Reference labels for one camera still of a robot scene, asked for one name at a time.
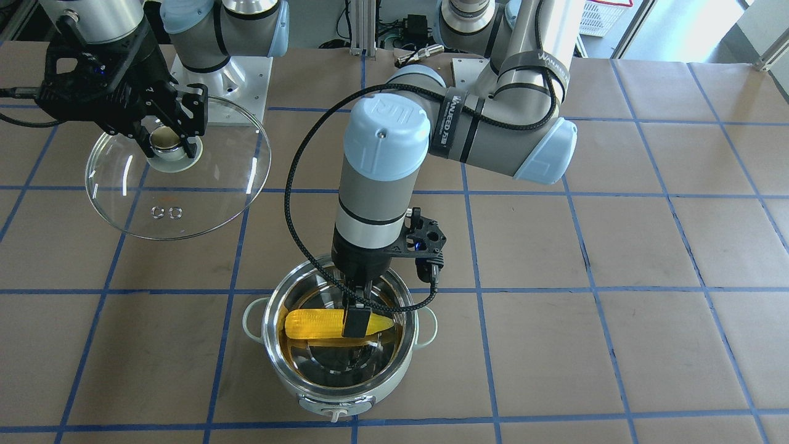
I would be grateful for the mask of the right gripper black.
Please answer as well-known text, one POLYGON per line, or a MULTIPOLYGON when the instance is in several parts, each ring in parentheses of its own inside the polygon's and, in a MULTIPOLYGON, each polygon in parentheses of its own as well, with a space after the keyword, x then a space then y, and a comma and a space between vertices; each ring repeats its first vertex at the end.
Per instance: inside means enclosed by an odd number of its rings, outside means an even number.
POLYGON ((89 43, 73 18, 56 21, 47 48, 36 104, 53 118, 93 121, 107 134, 134 139, 147 159, 155 157, 150 137, 164 123, 170 129, 170 160, 196 160, 208 121, 208 88, 176 87, 149 21, 139 20, 125 37, 89 43), (142 121, 154 116, 160 121, 142 121))

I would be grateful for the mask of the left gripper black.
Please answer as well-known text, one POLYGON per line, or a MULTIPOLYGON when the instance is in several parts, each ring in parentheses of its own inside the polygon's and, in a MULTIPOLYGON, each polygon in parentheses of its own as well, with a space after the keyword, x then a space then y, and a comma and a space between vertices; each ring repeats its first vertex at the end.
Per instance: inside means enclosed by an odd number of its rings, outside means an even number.
MULTIPOLYGON (((332 261, 344 278, 344 285, 367 300, 373 281, 391 267, 392 256, 383 249, 364 249, 353 244, 333 244, 332 261)), ((343 297, 343 338, 358 339, 367 335, 371 308, 343 297)))

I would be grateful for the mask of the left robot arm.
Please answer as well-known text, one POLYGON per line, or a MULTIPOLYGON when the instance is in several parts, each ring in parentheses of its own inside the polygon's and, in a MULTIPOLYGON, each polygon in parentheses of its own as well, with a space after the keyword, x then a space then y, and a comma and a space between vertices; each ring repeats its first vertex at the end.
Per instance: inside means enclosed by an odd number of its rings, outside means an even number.
POLYGON ((385 83, 353 93, 325 112, 296 150, 284 191, 285 224, 305 258, 343 295, 340 309, 285 316, 291 339, 363 338, 393 325, 438 291, 445 237, 408 208, 428 155, 513 179, 552 184, 565 174, 578 130, 560 116, 570 83, 583 2, 439 1, 437 42, 488 60, 477 84, 449 87, 433 68, 403 65, 385 83), (292 221, 292 184, 325 121, 353 102, 328 273, 292 221))

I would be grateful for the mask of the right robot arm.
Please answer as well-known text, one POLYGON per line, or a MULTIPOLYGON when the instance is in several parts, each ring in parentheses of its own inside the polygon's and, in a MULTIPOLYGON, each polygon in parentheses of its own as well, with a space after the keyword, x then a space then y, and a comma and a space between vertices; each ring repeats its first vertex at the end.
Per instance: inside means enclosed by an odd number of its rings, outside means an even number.
MULTIPOLYGON (((92 121, 110 135, 158 154, 146 117, 175 133, 175 146, 197 157, 208 121, 210 87, 179 86, 168 70, 141 1, 42 1, 57 29, 34 101, 57 120, 92 121)), ((163 1, 163 30, 183 67, 209 74, 235 56, 280 57, 288 47, 288 2, 163 1)))

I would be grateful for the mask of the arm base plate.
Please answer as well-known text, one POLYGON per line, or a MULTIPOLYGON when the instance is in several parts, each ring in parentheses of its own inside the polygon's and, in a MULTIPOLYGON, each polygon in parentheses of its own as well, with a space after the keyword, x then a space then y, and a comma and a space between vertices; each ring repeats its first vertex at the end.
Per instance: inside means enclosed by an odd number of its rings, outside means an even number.
POLYGON ((186 70, 176 57, 170 71, 180 84, 205 84, 210 95, 228 99, 262 123, 273 61, 273 58, 237 56, 216 72, 195 73, 186 70))
POLYGON ((482 98, 490 98, 496 89, 497 75, 488 59, 453 58, 454 86, 482 98))

